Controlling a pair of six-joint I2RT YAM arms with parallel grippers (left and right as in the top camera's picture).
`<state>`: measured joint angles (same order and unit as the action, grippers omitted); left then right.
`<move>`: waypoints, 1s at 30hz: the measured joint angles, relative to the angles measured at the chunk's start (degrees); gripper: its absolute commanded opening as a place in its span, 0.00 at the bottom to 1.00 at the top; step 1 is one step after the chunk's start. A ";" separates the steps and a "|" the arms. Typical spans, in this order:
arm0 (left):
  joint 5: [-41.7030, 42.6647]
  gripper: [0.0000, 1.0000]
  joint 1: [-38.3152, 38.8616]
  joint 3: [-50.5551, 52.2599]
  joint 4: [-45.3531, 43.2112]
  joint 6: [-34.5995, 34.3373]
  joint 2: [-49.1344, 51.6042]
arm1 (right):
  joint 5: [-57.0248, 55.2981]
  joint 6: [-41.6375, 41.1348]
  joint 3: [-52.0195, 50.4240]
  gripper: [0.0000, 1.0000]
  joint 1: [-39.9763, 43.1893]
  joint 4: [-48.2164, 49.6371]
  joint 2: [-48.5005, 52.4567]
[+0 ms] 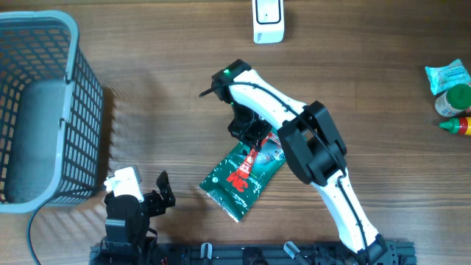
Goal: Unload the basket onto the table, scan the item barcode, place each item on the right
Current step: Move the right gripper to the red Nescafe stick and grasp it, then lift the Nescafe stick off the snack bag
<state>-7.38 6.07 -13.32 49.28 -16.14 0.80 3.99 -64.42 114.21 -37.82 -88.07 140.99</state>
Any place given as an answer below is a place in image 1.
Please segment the red Nescafe sachet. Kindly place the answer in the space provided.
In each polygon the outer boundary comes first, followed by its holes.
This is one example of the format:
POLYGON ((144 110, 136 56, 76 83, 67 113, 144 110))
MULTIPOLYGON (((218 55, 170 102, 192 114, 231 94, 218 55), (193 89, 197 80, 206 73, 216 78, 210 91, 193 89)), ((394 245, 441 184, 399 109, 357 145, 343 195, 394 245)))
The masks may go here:
POLYGON ((243 179, 249 177, 253 166, 266 166, 271 162, 284 159, 279 138, 273 132, 270 132, 262 141, 260 150, 252 148, 247 152, 243 149, 243 152, 239 153, 238 156, 243 158, 244 161, 238 167, 236 173, 243 179))

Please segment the green 3M gloves packet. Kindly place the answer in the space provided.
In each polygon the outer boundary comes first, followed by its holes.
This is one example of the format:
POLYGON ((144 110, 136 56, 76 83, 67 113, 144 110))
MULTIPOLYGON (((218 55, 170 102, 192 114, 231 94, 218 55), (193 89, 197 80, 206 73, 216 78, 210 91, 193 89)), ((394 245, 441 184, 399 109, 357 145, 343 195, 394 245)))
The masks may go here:
POLYGON ((234 221, 240 222, 268 185, 271 178, 286 162, 274 161, 266 166, 253 166, 247 179, 237 173, 244 161, 238 156, 252 148, 238 143, 199 184, 199 187, 217 203, 234 221))

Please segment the light blue wipes pack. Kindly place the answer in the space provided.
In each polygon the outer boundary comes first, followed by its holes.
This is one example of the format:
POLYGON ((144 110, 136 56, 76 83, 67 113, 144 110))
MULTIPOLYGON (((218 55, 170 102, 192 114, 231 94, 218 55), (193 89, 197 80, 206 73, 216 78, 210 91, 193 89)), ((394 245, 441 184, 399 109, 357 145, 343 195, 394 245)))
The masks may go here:
POLYGON ((470 84, 470 74, 460 59, 456 59, 447 66, 425 67, 425 73, 430 83, 431 93, 437 96, 455 85, 470 84))

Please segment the green round lid container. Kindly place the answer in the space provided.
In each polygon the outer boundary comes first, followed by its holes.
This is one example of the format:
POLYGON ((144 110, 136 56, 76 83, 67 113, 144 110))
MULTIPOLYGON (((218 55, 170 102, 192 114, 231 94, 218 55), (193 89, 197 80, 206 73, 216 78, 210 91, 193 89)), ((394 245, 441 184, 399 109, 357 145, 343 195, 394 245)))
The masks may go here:
POLYGON ((435 101, 436 112, 444 117, 454 117, 470 107, 470 86, 458 84, 445 91, 435 101))

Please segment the red sauce bottle green cap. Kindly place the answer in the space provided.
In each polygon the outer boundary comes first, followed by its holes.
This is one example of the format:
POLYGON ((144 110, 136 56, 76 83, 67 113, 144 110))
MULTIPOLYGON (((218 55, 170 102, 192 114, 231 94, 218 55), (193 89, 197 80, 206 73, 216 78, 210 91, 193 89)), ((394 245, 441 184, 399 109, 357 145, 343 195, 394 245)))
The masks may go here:
POLYGON ((448 121, 441 122, 439 127, 451 134, 471 135, 470 117, 451 118, 448 121))

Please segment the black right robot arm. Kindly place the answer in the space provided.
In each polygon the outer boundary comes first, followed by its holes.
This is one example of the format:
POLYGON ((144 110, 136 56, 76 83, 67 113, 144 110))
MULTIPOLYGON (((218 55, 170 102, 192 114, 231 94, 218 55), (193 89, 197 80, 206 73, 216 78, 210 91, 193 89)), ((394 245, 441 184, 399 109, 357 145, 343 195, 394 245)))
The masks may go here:
POLYGON ((320 194, 342 244, 359 264, 373 264, 387 251, 384 238, 366 217, 350 182, 347 148, 327 108, 286 96, 248 63, 237 59, 211 77, 210 91, 231 105, 231 136, 261 148, 276 130, 294 175, 320 194))

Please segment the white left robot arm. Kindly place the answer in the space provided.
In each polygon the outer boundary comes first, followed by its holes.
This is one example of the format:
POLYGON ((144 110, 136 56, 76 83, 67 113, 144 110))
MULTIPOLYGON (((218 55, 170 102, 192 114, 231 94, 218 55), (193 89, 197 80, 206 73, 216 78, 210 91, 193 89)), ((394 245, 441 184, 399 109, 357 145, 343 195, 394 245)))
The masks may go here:
POLYGON ((136 167, 115 171, 105 180, 106 236, 100 241, 91 264, 167 264, 157 244, 157 231, 150 219, 175 206, 169 176, 163 171, 156 179, 158 190, 143 194, 136 167))

